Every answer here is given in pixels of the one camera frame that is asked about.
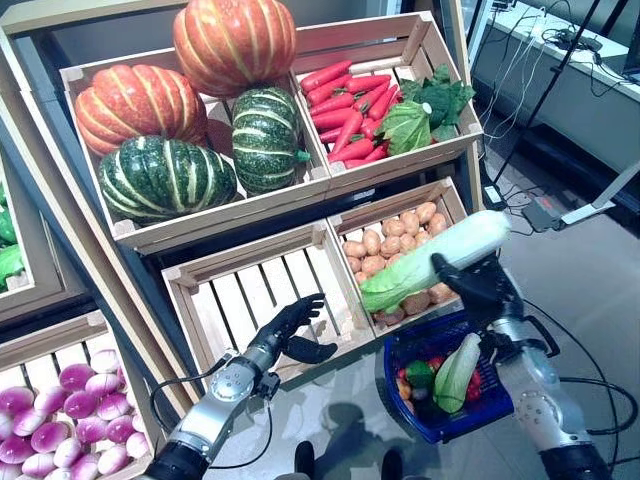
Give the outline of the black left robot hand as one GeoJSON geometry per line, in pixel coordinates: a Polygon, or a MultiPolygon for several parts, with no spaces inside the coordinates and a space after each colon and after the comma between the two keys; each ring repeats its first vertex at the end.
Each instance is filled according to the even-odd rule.
{"type": "Polygon", "coordinates": [[[247,350],[262,351],[268,358],[268,368],[280,355],[311,365],[329,360],[338,350],[336,343],[321,344],[296,334],[300,327],[309,326],[319,316],[324,301],[324,293],[314,293],[287,305],[257,332],[247,350]]]}

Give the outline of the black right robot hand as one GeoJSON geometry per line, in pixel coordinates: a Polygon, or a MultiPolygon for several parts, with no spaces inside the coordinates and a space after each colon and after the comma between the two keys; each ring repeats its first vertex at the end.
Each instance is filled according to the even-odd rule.
{"type": "Polygon", "coordinates": [[[460,296],[476,329],[485,329],[501,319],[523,319],[521,296],[495,253],[462,270],[439,253],[431,255],[431,263],[438,278],[460,296]]]}

